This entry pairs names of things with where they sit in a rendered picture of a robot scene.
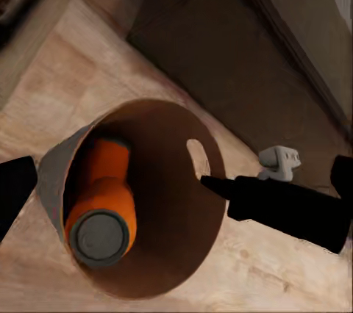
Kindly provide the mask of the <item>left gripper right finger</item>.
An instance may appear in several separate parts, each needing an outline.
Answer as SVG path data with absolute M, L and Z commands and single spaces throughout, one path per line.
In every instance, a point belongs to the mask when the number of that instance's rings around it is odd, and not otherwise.
M 353 214 L 353 158 L 337 156 L 330 181 Z

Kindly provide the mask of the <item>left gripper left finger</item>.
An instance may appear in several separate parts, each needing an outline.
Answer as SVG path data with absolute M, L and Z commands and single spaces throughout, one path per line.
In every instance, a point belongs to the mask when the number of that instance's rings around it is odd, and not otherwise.
M 31 156 L 0 163 L 0 242 L 37 183 Z

